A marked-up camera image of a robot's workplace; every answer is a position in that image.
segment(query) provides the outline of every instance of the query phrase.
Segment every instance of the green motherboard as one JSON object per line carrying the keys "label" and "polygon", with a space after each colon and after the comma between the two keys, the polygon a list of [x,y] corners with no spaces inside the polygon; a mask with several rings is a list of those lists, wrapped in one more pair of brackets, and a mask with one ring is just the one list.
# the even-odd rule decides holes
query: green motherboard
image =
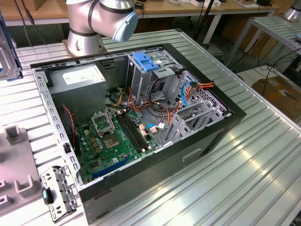
{"label": "green motherboard", "polygon": [[[127,116],[136,125],[143,124],[136,112],[130,111],[127,113]],[[103,116],[97,118],[94,122],[98,130],[110,125],[108,117]],[[104,171],[108,173],[158,148],[154,138],[148,135],[148,139],[141,136],[147,143],[148,148],[143,150],[143,152],[137,150],[137,148],[135,149],[135,145],[127,137],[127,133],[116,116],[111,117],[111,122],[115,127],[115,131],[105,133],[103,136],[99,135],[92,120],[76,127],[80,146],[80,154],[77,154],[77,159],[80,163],[80,175],[84,184],[92,181],[97,175],[104,174]]]}

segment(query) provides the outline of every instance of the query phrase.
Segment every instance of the aluminum extrusion table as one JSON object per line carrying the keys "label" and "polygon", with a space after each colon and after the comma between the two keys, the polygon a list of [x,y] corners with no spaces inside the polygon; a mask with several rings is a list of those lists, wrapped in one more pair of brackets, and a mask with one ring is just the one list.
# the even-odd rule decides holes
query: aluminum extrusion table
{"label": "aluminum extrusion table", "polygon": [[[279,58],[285,46],[291,48],[292,50],[299,49],[298,51],[296,51],[296,53],[301,53],[301,42],[295,38],[297,34],[301,33],[301,21],[292,23],[283,19],[280,16],[254,17],[250,18],[245,28],[241,32],[237,42],[235,43],[230,52],[226,66],[230,65],[238,48],[240,47],[242,41],[244,40],[252,26],[258,28],[255,37],[258,38],[261,32],[265,32],[266,34],[283,44],[282,47],[279,48],[279,50],[275,54],[276,57],[273,59],[272,64]],[[246,51],[255,43],[255,41],[256,39],[251,40]]]}
{"label": "aluminum extrusion table", "polygon": [[[247,116],[210,154],[99,219],[96,225],[289,225],[301,209],[300,128],[186,34],[135,34],[114,51],[172,43]],[[63,44],[20,48],[24,78],[0,82],[0,126],[28,131],[41,174],[63,165],[29,64],[68,58]],[[43,199],[0,218],[0,225],[52,225]],[[80,206],[57,225],[85,226]]]}

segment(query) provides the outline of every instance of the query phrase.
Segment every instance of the blue plastic clip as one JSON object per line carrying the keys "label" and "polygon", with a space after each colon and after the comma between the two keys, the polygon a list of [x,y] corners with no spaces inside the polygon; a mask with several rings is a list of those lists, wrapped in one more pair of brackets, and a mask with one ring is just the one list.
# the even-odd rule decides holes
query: blue plastic clip
{"label": "blue plastic clip", "polygon": [[159,66],[155,64],[145,53],[134,53],[133,57],[145,72],[159,69]]}

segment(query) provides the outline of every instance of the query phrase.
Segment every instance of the red wire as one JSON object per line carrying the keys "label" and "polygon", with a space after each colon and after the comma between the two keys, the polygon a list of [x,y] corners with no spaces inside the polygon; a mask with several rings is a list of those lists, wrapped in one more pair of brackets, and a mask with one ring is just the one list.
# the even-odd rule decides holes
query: red wire
{"label": "red wire", "polygon": [[65,109],[65,110],[68,112],[69,117],[70,117],[70,119],[71,119],[71,123],[72,123],[72,132],[73,132],[73,148],[74,148],[74,146],[75,146],[75,131],[74,131],[74,121],[73,121],[73,117],[72,117],[72,114],[71,114],[71,112],[69,111],[69,109],[68,109],[67,107],[62,106],[62,108]]}

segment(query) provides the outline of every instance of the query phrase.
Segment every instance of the metal bracket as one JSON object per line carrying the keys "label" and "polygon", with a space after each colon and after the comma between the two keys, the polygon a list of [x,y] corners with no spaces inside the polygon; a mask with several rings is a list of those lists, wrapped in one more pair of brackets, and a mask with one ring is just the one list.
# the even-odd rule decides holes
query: metal bracket
{"label": "metal bracket", "polygon": [[41,174],[41,179],[44,188],[49,188],[54,198],[49,205],[54,223],[76,211],[80,205],[79,195],[67,166],[51,167]]}

